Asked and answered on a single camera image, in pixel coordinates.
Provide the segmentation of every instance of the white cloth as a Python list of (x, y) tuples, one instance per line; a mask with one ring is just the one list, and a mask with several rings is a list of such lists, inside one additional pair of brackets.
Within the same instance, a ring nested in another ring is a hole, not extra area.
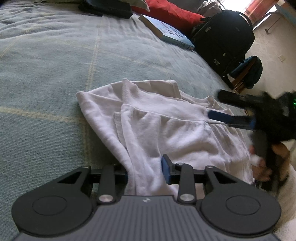
[[(126, 168), (126, 194), (177, 196), (178, 186), (167, 185), (162, 175), (163, 154), (173, 163), (214, 165), (253, 182), (241, 131), (207, 117), (209, 109), (231, 114), (211, 96), (193, 98), (173, 80), (126, 79), (76, 96), (90, 126)], [(196, 188), (203, 198), (201, 185)]]
[(289, 178), (278, 196), (281, 218), (276, 225), (276, 236), (282, 241), (296, 240), (296, 171), (290, 165)]

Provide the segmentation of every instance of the black backpack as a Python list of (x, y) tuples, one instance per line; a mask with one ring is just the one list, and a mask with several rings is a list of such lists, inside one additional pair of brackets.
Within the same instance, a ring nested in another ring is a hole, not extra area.
[(250, 19), (231, 10), (205, 18), (193, 31), (191, 42), (195, 51), (220, 76), (227, 75), (244, 60), (255, 40)]

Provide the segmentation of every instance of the bed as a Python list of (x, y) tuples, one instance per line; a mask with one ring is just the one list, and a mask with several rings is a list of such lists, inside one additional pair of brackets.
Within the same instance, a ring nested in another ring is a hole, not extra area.
[(123, 78), (173, 79), (197, 98), (228, 89), (198, 54), (162, 42), (136, 14), (97, 17), (77, 4), (30, 1), (1, 6), (1, 241), (17, 234), (10, 213), (17, 197), (79, 166), (116, 162), (75, 94)]

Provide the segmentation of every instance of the book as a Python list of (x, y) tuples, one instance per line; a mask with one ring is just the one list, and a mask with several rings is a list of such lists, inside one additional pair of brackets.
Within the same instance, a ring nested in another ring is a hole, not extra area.
[(181, 48), (189, 50), (194, 49), (194, 45), (191, 41), (174, 27), (145, 15), (141, 15), (139, 20), (141, 20), (146, 27), (148, 27), (162, 41), (175, 44)]

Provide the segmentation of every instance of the logo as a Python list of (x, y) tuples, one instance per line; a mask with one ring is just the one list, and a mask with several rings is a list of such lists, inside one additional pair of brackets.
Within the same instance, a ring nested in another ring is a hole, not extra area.
[(143, 199), (143, 202), (145, 202), (145, 203), (148, 203), (148, 202), (150, 202), (151, 201), (151, 199), (150, 198), (145, 198), (145, 199)]
[(217, 59), (214, 59), (214, 64), (215, 64), (215, 65), (219, 65), (220, 63), (218, 62)]

